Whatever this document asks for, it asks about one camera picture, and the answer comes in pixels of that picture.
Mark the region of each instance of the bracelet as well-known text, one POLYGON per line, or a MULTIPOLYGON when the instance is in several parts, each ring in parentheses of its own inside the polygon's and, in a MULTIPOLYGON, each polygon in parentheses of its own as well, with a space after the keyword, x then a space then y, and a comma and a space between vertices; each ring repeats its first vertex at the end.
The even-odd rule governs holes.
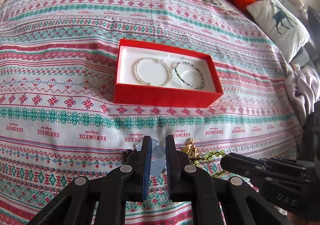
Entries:
POLYGON ((191 63, 188 63, 188 62, 179 62, 179 63, 177 63, 176 64, 176 66, 174 67, 174 70, 175 70, 175 72, 176 72, 176 74, 177 74, 177 76, 179 77, 179 79, 182 81, 182 82, 184 82, 186 85, 188 85, 188 86, 190 86, 190 87, 192 87, 192 88, 195 88, 195 89, 203 89, 204 88, 204 77, 203 77, 203 74, 200 72, 200 70, 197 68, 197 67, 195 67, 193 64, 191 64, 191 63), (180 65, 180 64, 189 64, 192 68, 194 68, 194 69, 196 69, 196 71, 201 75, 201 79, 202 79, 202 85, 201 86, 199 86, 199 87, 196 87, 196 86, 193 86, 193 85, 191 85, 190 83, 187 83, 185 80, 183 80, 182 78, 181 78, 181 76, 178 74, 178 71, 177 71, 177 68, 178 68, 178 66, 180 65))
POLYGON ((139 75, 139 73, 138 73, 138 66, 139 66, 139 64, 140 64, 141 62, 143 62, 143 61, 146 61, 146 60, 153 60, 153 61, 156 61, 156 62, 158 62, 158 63, 160 63, 160 64, 162 64, 162 65, 165 66, 165 68, 168 70, 167 72, 169 73, 169 81, 168 81, 166 84, 164 84, 163 86, 160 86, 160 87, 167 87, 167 86, 172 82, 172 70, 171 70, 171 68, 170 68, 163 60, 158 59, 158 58, 147 57, 147 58, 144 58, 144 59, 141 59, 140 61, 138 61, 138 62, 136 63, 136 65, 134 66, 134 74, 135 74, 136 78, 137 78, 140 82, 144 83, 145 85, 153 86, 153 87, 154 87, 154 85, 152 85, 151 83, 148 83, 148 82, 144 81, 144 80, 140 77, 140 75, 139 75))

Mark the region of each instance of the lavender fabric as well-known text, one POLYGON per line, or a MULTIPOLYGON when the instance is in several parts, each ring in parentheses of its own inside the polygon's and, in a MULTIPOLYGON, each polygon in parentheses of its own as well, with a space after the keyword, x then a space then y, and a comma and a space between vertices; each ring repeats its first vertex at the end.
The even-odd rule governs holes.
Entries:
POLYGON ((319 83, 316 71, 310 66, 293 71, 285 81, 290 102, 302 127, 306 125, 307 116, 314 112, 314 104, 319 100, 319 83))

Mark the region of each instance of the silver rivet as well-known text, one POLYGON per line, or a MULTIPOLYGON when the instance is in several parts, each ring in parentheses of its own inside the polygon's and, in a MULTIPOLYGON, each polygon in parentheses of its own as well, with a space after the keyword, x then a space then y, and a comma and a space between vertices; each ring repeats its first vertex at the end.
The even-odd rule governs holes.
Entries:
POLYGON ((131 172, 132 171, 132 167, 128 164, 123 165, 122 167, 120 167, 120 171, 121 172, 131 172))
POLYGON ((232 177, 230 182, 233 184, 233 185, 236 185, 236 186, 239 186, 242 184, 242 179, 239 178, 239 177, 232 177))
POLYGON ((76 185, 84 185, 87 182, 87 179, 84 177, 78 177, 75 180, 76 185))
POLYGON ((186 166, 184 167, 184 170, 185 170, 186 172, 195 172, 197 169, 196 169, 196 167, 195 167, 194 165, 189 164, 189 165, 186 165, 186 166))

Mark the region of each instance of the human hand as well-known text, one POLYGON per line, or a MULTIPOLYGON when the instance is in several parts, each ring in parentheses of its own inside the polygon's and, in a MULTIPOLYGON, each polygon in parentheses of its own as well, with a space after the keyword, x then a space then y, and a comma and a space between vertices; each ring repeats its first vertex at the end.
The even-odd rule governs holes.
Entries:
POLYGON ((306 221, 297 215, 288 213, 288 220, 291 221, 294 225, 320 225, 320 221, 306 221))

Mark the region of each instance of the bed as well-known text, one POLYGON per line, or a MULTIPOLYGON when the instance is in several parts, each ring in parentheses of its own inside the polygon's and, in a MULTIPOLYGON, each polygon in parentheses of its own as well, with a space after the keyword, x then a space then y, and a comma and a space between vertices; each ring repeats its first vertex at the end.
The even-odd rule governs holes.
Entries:
MULTIPOLYGON (((107 175, 144 135, 296 156, 290 67, 225 0, 3 0, 0 51, 0 224, 26 224, 79 175, 107 175), (206 109, 113 104, 120 39, 210 54, 224 95, 206 109)), ((219 162, 202 167, 214 174, 219 162)), ((192 224, 191 204, 169 201, 165 172, 150 179, 148 199, 127 202, 126 224, 192 224)))

